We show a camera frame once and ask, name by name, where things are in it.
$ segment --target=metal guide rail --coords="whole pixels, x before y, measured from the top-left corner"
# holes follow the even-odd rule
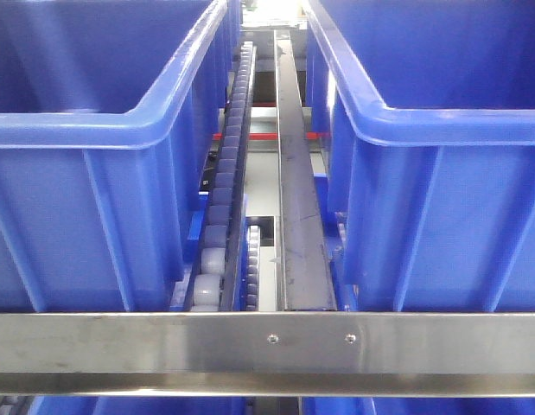
[[[297,173],[281,160],[285,308],[333,310],[324,257],[315,274],[288,269],[289,243],[303,231],[288,221],[300,210],[289,189],[311,189],[309,179],[294,181],[308,164],[287,34],[276,48],[281,154],[302,160]],[[318,233],[318,211],[307,216],[296,223],[314,222]],[[8,394],[535,396],[535,313],[0,314],[0,395]]]

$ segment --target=metal rail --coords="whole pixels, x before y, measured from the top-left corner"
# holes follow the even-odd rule
[[[1,314],[5,393],[535,396],[535,314]]]
[[[336,310],[290,32],[274,36],[284,308]]]

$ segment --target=screw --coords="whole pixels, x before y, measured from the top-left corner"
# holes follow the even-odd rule
[[[278,335],[275,335],[275,334],[270,334],[267,336],[267,341],[270,343],[270,344],[277,344],[278,343]]]
[[[351,333],[348,333],[346,335],[346,337],[344,337],[344,340],[350,344],[352,343],[355,343],[355,341],[357,340],[357,336],[356,335],[352,335]]]

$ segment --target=crate rim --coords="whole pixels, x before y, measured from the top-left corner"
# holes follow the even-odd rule
[[[0,149],[142,150],[161,142],[228,10],[227,0],[210,2],[134,108],[121,114],[0,112]],[[107,133],[97,142],[89,131]]]
[[[303,0],[303,8],[358,139],[392,147],[535,145],[535,109],[387,105],[319,0]]]

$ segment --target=blue bin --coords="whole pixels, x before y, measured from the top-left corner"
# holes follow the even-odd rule
[[[0,311],[167,308],[218,130],[226,11],[0,0]]]
[[[245,398],[38,397],[28,415],[244,415]]]
[[[535,310],[535,1],[309,0],[362,310]]]
[[[303,415],[535,415],[535,399],[307,398]]]

